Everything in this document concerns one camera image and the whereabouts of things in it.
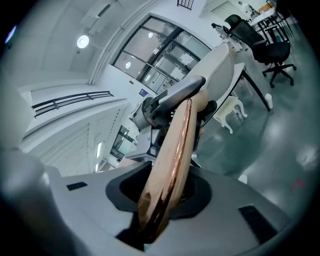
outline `window frame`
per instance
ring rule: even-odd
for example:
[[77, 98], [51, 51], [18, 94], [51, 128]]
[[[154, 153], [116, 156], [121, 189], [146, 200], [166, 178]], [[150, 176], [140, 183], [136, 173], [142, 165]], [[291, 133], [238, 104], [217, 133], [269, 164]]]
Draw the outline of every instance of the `window frame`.
[[[159, 20], [161, 22], [167, 23], [171, 26], [176, 27], [176, 29], [174, 29], [169, 35], [165, 35], [161, 32], [158, 32], [152, 28], [148, 28], [146, 26], [144, 26], [150, 19], [155, 19], [155, 20]], [[164, 41], [159, 45], [158, 47], [158, 52], [156, 54], [152, 54], [150, 56], [150, 58], [148, 59], [148, 61], [145, 61], [143, 59], [141, 59], [138, 56], [135, 56], [134, 54], [128, 52], [125, 50], [126, 46], [128, 45], [128, 43], [131, 41], [131, 39], [136, 35], [136, 33], [140, 30], [140, 29], [145, 29], [145, 30], [149, 30], [153, 33], [156, 33], [158, 35], [160, 35], [161, 37], [164, 37]], [[155, 62], [156, 59], [158, 59], [161, 55], [163, 55], [165, 53], [165, 49], [167, 48], [167, 46], [170, 43], [173, 43], [174, 45], [176, 45], [177, 47], [181, 48], [182, 50], [184, 50], [186, 53], [190, 54], [196, 61], [200, 61], [201, 58], [199, 58], [194, 52], [192, 52], [191, 50], [189, 50], [188, 48], [186, 48], [184, 45], [180, 44], [179, 42], [175, 41], [175, 39], [180, 35], [180, 33], [185, 32], [187, 35], [195, 38], [196, 40], [198, 40], [201, 44], [203, 44], [205, 47], [208, 48], [209, 51], [211, 51], [212, 49], [210, 47], [208, 47], [204, 42], [202, 42], [200, 39], [198, 39], [197, 37], [195, 37], [194, 35], [192, 35], [191, 33], [189, 33], [188, 31], [184, 30], [183, 28], [172, 24], [169, 21], [166, 21], [164, 19], [158, 18], [158, 17], [154, 17], [154, 16], [149, 16], [141, 25], [139, 25], [139, 27], [130, 35], [130, 37], [128, 38], [128, 40], [125, 42], [125, 44], [121, 47], [121, 49], [119, 50], [115, 60], [112, 62], [112, 65], [121, 70], [122, 72], [126, 73], [127, 75], [129, 75], [130, 77], [134, 78], [135, 80], [137, 80], [138, 82], [143, 84], [143, 79], [145, 78], [145, 76], [148, 74], [150, 69], [155, 69], [157, 72], [159, 72], [160, 74], [164, 75], [167, 79], [170, 79], [171, 81], [175, 81], [176, 83], [178, 82], [175, 78], [173, 78], [172, 76], [170, 76], [169, 74], [167, 74], [165, 71], [163, 71], [162, 69], [160, 69], [159, 67], [156, 67], [155, 64], [153, 64]], [[140, 72], [138, 73], [137, 77], [133, 77], [132, 75], [130, 75], [128, 72], [126, 72], [125, 70], [115, 66], [120, 54], [124, 52], [128, 55], [133, 56], [134, 58], [138, 59], [139, 61], [142, 61], [145, 63], [145, 65], [142, 67], [142, 69], [140, 70]], [[153, 91], [156, 95], [158, 94], [156, 91], [152, 90], [150, 87], [148, 87], [151, 91]]]

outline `red mark on floor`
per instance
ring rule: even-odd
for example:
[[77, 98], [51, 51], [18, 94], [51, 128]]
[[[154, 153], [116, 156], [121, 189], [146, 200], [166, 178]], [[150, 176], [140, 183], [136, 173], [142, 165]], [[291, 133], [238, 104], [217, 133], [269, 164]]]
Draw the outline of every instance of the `red mark on floor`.
[[291, 191], [295, 190], [297, 187], [303, 187], [304, 185], [305, 183], [301, 179], [298, 179], [291, 187]]

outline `chair seat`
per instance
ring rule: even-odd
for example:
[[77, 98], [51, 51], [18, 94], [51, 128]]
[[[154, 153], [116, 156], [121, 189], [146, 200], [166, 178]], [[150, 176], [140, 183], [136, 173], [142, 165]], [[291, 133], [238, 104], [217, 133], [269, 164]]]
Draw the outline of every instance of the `chair seat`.
[[290, 55], [290, 43], [278, 42], [266, 45], [263, 62], [284, 62]]

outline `chair base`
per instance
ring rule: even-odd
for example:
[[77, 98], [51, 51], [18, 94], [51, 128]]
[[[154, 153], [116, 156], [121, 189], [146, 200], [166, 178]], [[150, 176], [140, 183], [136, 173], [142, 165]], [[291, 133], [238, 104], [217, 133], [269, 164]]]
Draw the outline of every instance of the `chair base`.
[[273, 81], [276, 78], [277, 74], [279, 74], [279, 73], [282, 73], [287, 78], [289, 78], [290, 79], [290, 85], [293, 86], [295, 84], [294, 83], [294, 79], [287, 72], [285, 72], [283, 70], [283, 69], [286, 69], [286, 68], [289, 68], [289, 67], [293, 67], [293, 70], [297, 69], [297, 67], [295, 65], [293, 65], [293, 64], [279, 65], [278, 63], [274, 63], [274, 67], [268, 68], [267, 70], [263, 71], [262, 74], [265, 77], [266, 73], [273, 72], [272, 78], [271, 78], [271, 81], [270, 81], [271, 88], [275, 87], [275, 85], [273, 84]]

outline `round light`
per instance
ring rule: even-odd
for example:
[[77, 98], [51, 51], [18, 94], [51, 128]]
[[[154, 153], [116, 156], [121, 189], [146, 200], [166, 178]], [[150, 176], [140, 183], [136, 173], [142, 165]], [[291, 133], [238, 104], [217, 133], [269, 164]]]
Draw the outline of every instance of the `round light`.
[[16, 27], [17, 27], [17, 26], [14, 26], [14, 27], [11, 29], [11, 31], [9, 32], [8, 36], [6, 37], [6, 39], [5, 39], [5, 41], [4, 41], [5, 44], [6, 44], [6, 43], [10, 40], [10, 38], [14, 35], [14, 32], [15, 32], [15, 30], [16, 30]]
[[88, 44], [89, 44], [89, 37], [87, 35], [80, 36], [76, 41], [76, 45], [81, 49], [87, 47]]

